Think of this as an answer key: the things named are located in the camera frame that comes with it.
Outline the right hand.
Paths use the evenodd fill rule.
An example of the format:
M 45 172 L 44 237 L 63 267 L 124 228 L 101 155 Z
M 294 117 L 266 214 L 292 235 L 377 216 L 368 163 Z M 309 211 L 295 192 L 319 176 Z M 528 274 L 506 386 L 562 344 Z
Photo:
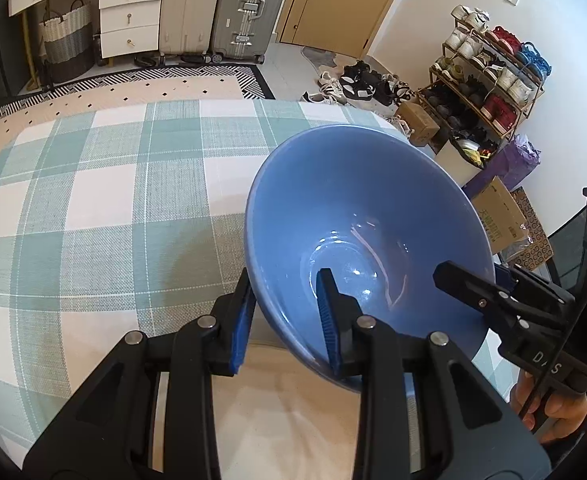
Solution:
M 509 405 L 517 413 L 525 405 L 534 386 L 534 378 L 528 372 L 519 372 L 517 384 L 510 390 Z M 542 437 L 541 443 L 553 442 L 570 436 L 577 430 L 587 416 L 587 396 L 566 396 L 555 392 L 544 404 L 544 413 L 555 424 Z

